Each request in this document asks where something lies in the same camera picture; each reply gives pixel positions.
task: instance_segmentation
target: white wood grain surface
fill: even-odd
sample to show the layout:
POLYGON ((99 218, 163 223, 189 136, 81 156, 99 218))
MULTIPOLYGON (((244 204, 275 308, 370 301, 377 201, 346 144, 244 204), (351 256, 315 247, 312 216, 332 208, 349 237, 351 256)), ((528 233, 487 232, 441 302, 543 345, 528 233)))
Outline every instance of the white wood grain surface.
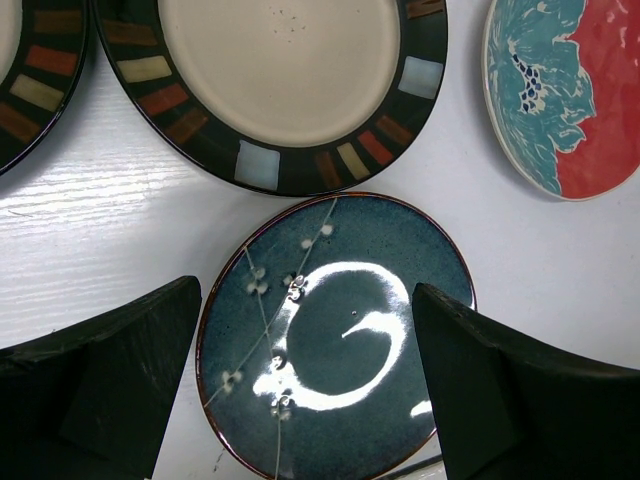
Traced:
MULTIPOLYGON (((640 368, 640 177, 577 204, 549 200, 519 177, 482 97, 488 4, 448 0, 450 53, 434 114, 401 160, 358 189, 431 214, 465 256, 482 313, 640 368)), ((128 100, 94 39, 68 111, 0 177, 0 348, 183 274, 197 275, 206 297, 239 243, 297 202, 228 185, 173 151, 128 100)), ((192 351, 154 479, 255 478, 230 455, 219 458, 194 364, 192 351)), ((444 478, 441 467, 428 473, 444 478)))

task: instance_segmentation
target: plate with white swirl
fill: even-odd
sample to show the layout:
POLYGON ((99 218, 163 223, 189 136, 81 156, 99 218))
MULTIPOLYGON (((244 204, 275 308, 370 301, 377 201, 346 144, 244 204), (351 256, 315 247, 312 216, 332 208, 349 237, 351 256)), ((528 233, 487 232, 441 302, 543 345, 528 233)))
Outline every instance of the plate with white swirl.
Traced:
POLYGON ((375 478, 435 433, 411 314, 417 283, 475 307, 447 234, 400 200, 319 197, 244 242, 196 347, 206 416, 265 478, 375 478))

